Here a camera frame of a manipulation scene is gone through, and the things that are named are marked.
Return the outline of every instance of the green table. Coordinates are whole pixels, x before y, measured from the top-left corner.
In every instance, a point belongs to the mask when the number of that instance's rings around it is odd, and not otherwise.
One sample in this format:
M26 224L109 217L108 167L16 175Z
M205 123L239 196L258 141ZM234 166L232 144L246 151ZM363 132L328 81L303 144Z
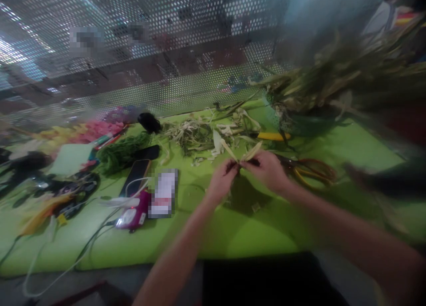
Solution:
M245 108L250 116L265 126L266 131L273 131L266 122L264 107L260 101L250 102ZM179 115L168 120L182 120L185 117L186 115ZM141 128L137 125L129 130L129 134L137 134L139 130ZM358 190L349 181L344 175L342 164L350 161L357 166L379 171L401 163L399 156L355 123L347 127L336 127L322 137L295 138L291 145L297 149L300 158L318 158L337 169L341 179L324 193L328 200L365 219L381 223L371 196ZM243 153L245 150L242 147L236 150L237 156ZM160 167L159 162L163 157L165 153L153 161L151 175L164 168L179 169L177 205L173 217L148 220L134 234L126 230L105 228L90 253L81 262L80 269L154 262L202 200L214 167L227 156L219 156L212 164L206 161L198 167L192 167L192 159L183 158L180 149L172 146L170 161ZM127 174L128 170L125 170L113 178L102 178L101 185L93 197L117 196ZM86 205L67 225L57 230L54 242L47 244L40 254L35 272L62 271L74 263L83 246L111 212L110 208L101 207L99 201L94 200ZM255 202L262 206L256 213L251 209L251 204ZM9 205L3 205L0 211L1 256L8 250L21 227L22 212L19 209L11 209L12 203L11 201ZM215 212L205 232L199 258L232 259L292 253L308 249L312 245L313 238L303 216L288 202L270 193L244 170L241 171L241 177L235 181L233 203L231 208L221 206ZM411 235L414 238L422 238L426 233L426 220L423 218L426 206L399 204L398 211ZM45 238L43 233L21 238L1 268L1 275L26 274L34 254L45 242Z

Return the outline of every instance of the corn husk strip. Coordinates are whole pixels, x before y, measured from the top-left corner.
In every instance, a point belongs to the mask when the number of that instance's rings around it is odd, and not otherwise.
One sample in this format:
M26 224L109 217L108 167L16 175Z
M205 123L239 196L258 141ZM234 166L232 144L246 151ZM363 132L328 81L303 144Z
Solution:
M255 139L248 137L248 136L245 136L245 135L241 135L241 136L236 137L236 139L240 139L240 138L243 139L243 140L246 140L248 143L253 143L253 144L257 143L257 141Z
M228 144L226 144L224 139L221 139L221 143L222 143L223 147L225 148L225 150L229 153L229 155L238 163L239 160L235 156L234 152L232 152L232 150L229 148Z
M215 154L218 155L222 153L222 144L221 144L221 135L219 132L217 132L215 129L213 130L213 143L214 143L214 150Z
M251 160L262 147L262 142L263 141L260 141L259 143L257 143L247 154L243 155L243 157L241 158L241 161Z

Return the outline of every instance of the metal mesh screen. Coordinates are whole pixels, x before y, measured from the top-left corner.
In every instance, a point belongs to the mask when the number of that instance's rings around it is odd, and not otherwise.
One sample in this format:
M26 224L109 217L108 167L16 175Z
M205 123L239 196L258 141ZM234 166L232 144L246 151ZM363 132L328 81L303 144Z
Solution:
M0 111L48 126L78 108L170 115L235 101L262 73L253 62L309 63L382 1L0 0Z

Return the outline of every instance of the scissors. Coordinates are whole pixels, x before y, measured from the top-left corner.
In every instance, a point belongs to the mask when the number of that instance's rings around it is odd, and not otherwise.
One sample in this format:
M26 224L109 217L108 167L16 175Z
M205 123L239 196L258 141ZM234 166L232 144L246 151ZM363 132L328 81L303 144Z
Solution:
M333 185L337 178L336 171L322 161L315 159L292 160L282 155L276 154L276 156L281 165L289 168L301 184L311 189L320 190L321 188L311 185L304 177L318 180L325 186Z

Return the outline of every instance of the black smartphone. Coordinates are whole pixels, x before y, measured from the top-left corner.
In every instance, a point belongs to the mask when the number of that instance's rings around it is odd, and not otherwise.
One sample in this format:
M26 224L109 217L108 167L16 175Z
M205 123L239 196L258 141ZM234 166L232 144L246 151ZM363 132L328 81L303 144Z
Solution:
M133 153L133 158L135 160L155 160L160 155L160 146L159 145L153 145L150 147L147 147L145 149L137 150L135 153ZM132 162L127 163L124 168L128 168L132 166Z
M134 180L146 177L146 174L151 166L151 160L138 160L133 163L132 169L127 176L126 182L124 182L123 188L119 194L119 197L126 197L126 188ZM135 194L140 187L145 183L146 180L137 181L129 185L127 188L127 197Z

